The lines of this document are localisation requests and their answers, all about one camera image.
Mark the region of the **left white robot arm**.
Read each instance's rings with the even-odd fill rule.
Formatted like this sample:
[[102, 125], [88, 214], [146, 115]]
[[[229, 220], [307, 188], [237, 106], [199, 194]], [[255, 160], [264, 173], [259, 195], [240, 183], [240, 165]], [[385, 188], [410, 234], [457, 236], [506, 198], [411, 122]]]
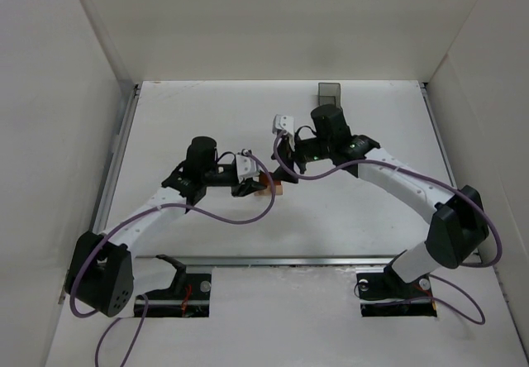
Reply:
[[268, 171], [250, 150], [223, 164], [211, 137], [192, 139], [185, 159], [162, 181], [156, 192], [122, 222], [101, 233], [86, 231], [77, 240], [65, 280], [71, 312], [80, 318], [101, 313], [115, 317], [141, 293], [156, 289], [157, 279], [170, 286], [172, 277], [161, 268], [146, 278], [134, 273], [134, 260], [147, 242], [188, 212], [219, 222], [237, 224], [198, 206], [212, 187], [230, 188], [235, 198], [265, 189], [258, 178]]

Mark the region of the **tan wood block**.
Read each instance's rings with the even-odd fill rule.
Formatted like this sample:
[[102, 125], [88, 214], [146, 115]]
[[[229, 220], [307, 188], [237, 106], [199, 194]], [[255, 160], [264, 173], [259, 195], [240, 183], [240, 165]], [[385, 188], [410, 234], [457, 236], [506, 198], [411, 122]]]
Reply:
[[277, 194], [283, 194], [283, 185], [280, 182], [275, 183], [275, 189]]

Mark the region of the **orange triangular wood block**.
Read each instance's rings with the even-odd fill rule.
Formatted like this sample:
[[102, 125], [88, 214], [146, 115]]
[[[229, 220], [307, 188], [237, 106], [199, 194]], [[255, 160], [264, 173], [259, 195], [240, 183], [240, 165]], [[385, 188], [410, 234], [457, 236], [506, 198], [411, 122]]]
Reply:
[[275, 182], [270, 173], [265, 172], [260, 173], [259, 182], [263, 184], [266, 188], [272, 188], [275, 185]]

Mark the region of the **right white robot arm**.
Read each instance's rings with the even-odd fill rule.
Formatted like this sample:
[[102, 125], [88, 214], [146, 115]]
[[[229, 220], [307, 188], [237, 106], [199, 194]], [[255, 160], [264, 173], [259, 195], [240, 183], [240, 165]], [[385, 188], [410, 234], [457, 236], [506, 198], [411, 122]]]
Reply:
[[311, 118], [313, 136], [303, 140], [296, 134], [292, 117], [274, 117], [274, 158], [283, 172], [309, 180], [307, 164], [330, 160], [336, 170], [344, 170], [394, 196], [429, 226], [424, 241], [385, 267], [388, 282], [410, 284], [440, 267], [456, 269], [487, 239], [490, 221], [475, 189], [452, 188], [410, 169], [377, 141], [352, 134], [338, 107], [317, 107]]

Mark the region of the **smoky transparent plastic bin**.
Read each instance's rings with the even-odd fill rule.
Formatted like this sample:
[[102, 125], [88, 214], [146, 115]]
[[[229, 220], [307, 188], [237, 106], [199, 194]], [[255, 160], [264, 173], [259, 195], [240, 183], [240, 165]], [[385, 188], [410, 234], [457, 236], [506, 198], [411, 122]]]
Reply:
[[341, 106], [341, 84], [320, 82], [317, 85], [317, 113], [343, 111]]

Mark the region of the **long light wood block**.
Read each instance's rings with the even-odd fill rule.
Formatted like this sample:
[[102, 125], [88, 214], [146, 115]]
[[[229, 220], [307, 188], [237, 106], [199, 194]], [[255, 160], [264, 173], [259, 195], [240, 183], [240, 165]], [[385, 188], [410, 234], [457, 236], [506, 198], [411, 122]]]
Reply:
[[[273, 193], [272, 188], [266, 188], [266, 189], [263, 189], [263, 190], [255, 192], [254, 195], [256, 197], [268, 197], [268, 196], [272, 196], [272, 193]], [[282, 195], [280, 195], [280, 194], [276, 193], [276, 189], [275, 189], [274, 194], [275, 194], [276, 197], [278, 197], [278, 196], [282, 196], [284, 194], [284, 192], [283, 192]]]

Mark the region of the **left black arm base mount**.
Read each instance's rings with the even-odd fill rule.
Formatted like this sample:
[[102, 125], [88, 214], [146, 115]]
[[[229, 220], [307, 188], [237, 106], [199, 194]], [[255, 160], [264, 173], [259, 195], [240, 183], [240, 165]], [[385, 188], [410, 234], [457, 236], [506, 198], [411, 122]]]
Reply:
[[168, 255], [140, 260], [134, 268], [134, 317], [203, 318], [210, 314], [212, 271]]

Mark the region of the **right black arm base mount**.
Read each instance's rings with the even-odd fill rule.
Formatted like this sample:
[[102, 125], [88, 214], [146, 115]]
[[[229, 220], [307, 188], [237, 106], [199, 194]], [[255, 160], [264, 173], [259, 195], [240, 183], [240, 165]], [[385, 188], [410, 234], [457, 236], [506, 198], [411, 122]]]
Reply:
[[405, 283], [391, 268], [361, 267], [356, 270], [355, 296], [362, 317], [437, 317], [429, 274]]

